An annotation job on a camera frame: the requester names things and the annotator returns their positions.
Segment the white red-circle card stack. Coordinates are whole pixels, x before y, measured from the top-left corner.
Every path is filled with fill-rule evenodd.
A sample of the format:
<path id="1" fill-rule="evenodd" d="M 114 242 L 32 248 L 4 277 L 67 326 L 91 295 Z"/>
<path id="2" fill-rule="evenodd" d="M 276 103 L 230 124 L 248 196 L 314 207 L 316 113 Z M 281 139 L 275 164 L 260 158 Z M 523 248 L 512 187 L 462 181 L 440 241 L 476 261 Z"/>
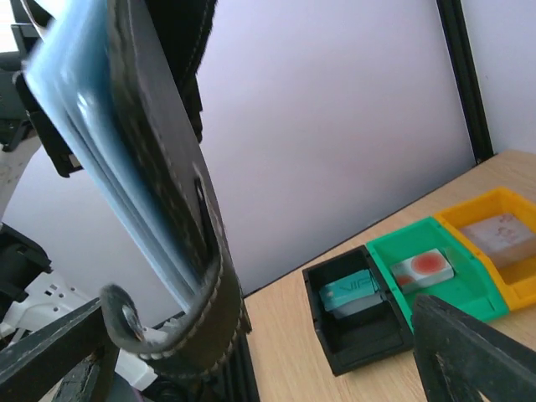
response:
<path id="1" fill-rule="evenodd" d="M 403 294 L 423 290 L 455 276 L 451 263 L 438 249 L 393 264 L 390 272 Z"/>

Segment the white floral card stack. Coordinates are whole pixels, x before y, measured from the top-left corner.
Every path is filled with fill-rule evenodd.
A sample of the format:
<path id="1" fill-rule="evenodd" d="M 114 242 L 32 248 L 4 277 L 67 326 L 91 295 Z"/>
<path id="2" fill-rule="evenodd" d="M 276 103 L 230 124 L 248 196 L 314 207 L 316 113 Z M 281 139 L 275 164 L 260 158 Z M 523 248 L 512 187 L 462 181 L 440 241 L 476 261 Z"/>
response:
<path id="1" fill-rule="evenodd" d="M 498 269 L 535 256 L 535 233 L 511 213 L 469 224 L 460 232 Z"/>

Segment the teal VIP card stack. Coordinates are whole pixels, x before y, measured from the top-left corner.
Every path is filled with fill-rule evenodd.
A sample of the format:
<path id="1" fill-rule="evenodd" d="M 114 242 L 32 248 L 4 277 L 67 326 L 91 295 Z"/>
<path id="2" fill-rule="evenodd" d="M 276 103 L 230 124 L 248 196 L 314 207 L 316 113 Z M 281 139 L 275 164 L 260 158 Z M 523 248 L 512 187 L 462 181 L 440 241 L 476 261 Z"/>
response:
<path id="1" fill-rule="evenodd" d="M 319 291 L 323 308 L 335 318 L 349 317 L 382 303 L 380 286 L 370 270 L 332 281 Z"/>

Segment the yellow bin near green bin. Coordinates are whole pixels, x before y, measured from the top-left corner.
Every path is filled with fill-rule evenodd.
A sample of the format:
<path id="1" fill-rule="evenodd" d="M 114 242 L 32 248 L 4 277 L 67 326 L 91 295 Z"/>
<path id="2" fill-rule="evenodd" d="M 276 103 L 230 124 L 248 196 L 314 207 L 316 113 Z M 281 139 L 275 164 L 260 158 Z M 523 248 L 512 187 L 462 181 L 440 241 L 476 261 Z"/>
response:
<path id="1" fill-rule="evenodd" d="M 499 187 L 434 214 L 487 269 L 509 309 L 535 303 L 535 203 Z"/>

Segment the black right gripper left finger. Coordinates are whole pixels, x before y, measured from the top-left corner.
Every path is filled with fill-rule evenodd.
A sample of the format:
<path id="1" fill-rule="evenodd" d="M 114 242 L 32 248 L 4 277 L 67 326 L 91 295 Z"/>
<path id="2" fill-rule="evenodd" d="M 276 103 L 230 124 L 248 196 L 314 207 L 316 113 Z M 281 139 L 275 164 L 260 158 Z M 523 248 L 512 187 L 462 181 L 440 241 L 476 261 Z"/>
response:
<path id="1" fill-rule="evenodd" d="M 118 354 L 96 298 L 1 352 L 1 400 L 105 401 Z"/>

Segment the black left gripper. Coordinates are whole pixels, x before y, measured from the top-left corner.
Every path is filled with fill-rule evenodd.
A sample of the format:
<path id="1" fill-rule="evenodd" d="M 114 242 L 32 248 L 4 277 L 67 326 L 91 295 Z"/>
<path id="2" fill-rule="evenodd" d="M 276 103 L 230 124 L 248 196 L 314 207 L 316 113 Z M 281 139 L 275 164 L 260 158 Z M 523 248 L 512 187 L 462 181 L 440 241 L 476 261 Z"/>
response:
<path id="1" fill-rule="evenodd" d="M 13 84 L 23 103 L 26 114 L 58 175 L 63 178 L 69 178 L 72 173 L 82 170 L 83 167 L 70 150 L 70 147 L 35 100 L 22 71 L 13 76 Z"/>

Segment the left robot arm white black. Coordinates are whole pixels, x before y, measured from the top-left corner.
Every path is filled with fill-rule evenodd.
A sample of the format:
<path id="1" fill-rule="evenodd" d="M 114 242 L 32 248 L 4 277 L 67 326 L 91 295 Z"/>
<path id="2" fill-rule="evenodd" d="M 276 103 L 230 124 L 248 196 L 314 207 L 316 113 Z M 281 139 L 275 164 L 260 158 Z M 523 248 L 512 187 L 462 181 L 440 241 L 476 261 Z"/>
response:
<path id="1" fill-rule="evenodd" d="M 13 36 L 18 51 L 1 55 L 1 207 L 5 209 L 31 157 L 43 147 L 58 174 L 81 169 L 25 83 L 17 81 L 23 60 L 40 40 L 48 11 L 35 1 L 14 1 Z M 50 268 L 44 249 L 8 225 L 1 226 L 1 335 L 39 330 L 83 304 L 75 288 L 66 288 Z"/>

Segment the green plastic bin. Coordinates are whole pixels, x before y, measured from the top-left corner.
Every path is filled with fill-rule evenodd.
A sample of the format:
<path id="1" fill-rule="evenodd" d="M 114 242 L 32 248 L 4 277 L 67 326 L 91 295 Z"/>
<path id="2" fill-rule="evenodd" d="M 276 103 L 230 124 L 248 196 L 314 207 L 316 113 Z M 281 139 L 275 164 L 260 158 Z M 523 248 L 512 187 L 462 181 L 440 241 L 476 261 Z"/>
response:
<path id="1" fill-rule="evenodd" d="M 419 295 L 439 297 L 481 321 L 508 313 L 484 265 L 431 217 L 369 241 L 366 247 L 407 322 Z"/>

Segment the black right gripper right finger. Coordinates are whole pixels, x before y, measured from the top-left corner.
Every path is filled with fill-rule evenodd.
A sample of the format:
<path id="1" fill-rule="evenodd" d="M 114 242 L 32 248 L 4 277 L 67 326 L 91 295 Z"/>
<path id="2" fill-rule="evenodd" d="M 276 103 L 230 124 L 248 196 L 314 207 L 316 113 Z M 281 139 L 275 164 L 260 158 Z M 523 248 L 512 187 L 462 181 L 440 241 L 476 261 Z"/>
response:
<path id="1" fill-rule="evenodd" d="M 411 322 L 427 400 L 535 400 L 532 349 L 436 296 L 416 297 Z"/>

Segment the black leather card holder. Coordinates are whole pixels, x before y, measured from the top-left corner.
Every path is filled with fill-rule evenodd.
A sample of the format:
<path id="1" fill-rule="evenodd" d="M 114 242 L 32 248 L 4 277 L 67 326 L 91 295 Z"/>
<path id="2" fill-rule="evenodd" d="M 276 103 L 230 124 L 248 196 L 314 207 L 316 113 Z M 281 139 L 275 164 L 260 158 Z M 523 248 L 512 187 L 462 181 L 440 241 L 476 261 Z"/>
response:
<path id="1" fill-rule="evenodd" d="M 250 330 L 200 149 L 196 73 L 213 1 L 44 1 L 24 79 L 183 315 L 144 335 L 120 286 L 100 290 L 112 342 L 163 376 L 206 379 Z"/>

